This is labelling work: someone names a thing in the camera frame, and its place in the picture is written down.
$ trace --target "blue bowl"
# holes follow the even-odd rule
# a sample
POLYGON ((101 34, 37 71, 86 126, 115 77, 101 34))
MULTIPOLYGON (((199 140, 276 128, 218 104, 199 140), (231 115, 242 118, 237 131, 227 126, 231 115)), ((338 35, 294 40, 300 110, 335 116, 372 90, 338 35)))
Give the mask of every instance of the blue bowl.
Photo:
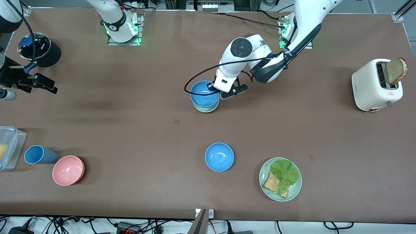
MULTIPOLYGON (((191 92, 194 93, 200 93, 200 94, 208 94, 208 93, 213 93, 214 91, 211 91, 208 89, 207 85, 210 84, 212 82, 207 81, 207 80, 202 80, 199 82, 196 82, 192 88, 191 88, 191 92)), ((220 94, 219 93, 215 93, 212 95, 208 95, 208 96, 200 96, 200 95, 193 95, 191 94, 191 100, 192 102, 202 108, 208 108, 211 107, 213 105, 215 105, 217 103, 217 101, 220 98, 220 94)))
POLYGON ((227 144, 214 143, 205 152, 205 162, 213 171, 226 171, 234 162, 234 152, 227 144))

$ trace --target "bread slice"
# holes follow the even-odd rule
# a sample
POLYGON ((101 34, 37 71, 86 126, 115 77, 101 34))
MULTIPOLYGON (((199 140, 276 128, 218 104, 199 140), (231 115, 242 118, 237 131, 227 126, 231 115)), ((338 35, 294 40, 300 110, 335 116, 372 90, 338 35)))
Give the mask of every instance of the bread slice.
POLYGON ((289 187, 290 187, 290 185, 288 185, 288 186, 287 186, 286 193, 279 194, 279 195, 280 195, 280 196, 282 196, 283 198, 287 198, 287 196, 288 196, 288 194, 289 194, 289 187))
POLYGON ((395 58, 386 64, 390 86, 396 85, 407 75, 407 63, 404 58, 395 58))
MULTIPOLYGON (((267 179, 264 182, 263 187, 274 192, 279 186, 279 184, 280 180, 272 173, 272 171, 269 171, 269 174, 267 175, 267 179)), ((289 187, 290 185, 287 187, 287 191, 285 193, 279 195, 283 198, 287 198, 287 195, 289 194, 289 187)))

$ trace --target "toaster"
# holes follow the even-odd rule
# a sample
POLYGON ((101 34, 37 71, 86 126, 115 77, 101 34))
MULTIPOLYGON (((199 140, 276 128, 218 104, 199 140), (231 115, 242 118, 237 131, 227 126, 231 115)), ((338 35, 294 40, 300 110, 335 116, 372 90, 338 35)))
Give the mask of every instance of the toaster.
POLYGON ((374 59, 352 74, 352 91, 357 107, 375 112, 399 101, 403 96, 401 81, 390 86, 386 64, 389 59, 374 59))

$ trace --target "light green bowl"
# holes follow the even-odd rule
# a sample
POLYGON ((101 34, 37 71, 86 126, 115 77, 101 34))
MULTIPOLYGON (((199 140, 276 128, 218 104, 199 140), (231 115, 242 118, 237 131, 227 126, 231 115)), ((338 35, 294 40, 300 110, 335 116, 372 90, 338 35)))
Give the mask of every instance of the light green bowl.
POLYGON ((207 108, 199 107, 199 106, 195 105, 195 103, 193 104, 193 106, 195 106, 195 108, 197 110, 199 110, 200 112, 202 112, 202 113, 210 113, 218 107, 219 103, 220 103, 220 99, 218 98, 218 100, 214 103, 214 105, 212 105, 210 107, 207 107, 207 108))
POLYGON ((271 199, 278 201, 278 202, 287 202, 292 200, 293 198, 295 198, 299 192, 300 192, 300 188, 302 187, 302 176, 300 175, 300 171, 298 169, 298 167, 289 159, 292 164, 293 167, 296 169, 296 171, 299 173, 299 177, 297 178, 296 183, 294 183, 293 185, 291 185, 289 187, 289 194, 287 195, 287 198, 283 198, 280 195, 277 194, 273 194, 272 191, 266 189, 265 187, 263 187, 264 182, 267 180, 267 175, 269 174, 270 171, 270 166, 278 160, 282 160, 282 159, 286 159, 286 158, 272 158, 270 160, 268 160, 267 162, 265 162, 263 164, 263 166, 260 169, 260 175, 259 175, 259 181, 260 181, 260 187, 263 190, 263 192, 271 199))

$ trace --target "lettuce leaf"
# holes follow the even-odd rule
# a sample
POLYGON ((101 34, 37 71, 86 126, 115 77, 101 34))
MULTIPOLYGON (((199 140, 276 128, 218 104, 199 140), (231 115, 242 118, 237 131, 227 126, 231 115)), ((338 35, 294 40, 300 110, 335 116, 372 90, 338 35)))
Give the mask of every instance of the lettuce leaf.
POLYGON ((287 191, 288 185, 296 183, 299 174, 292 162, 286 159, 275 161, 271 166, 270 170, 280 180, 280 184, 273 194, 283 194, 287 191))

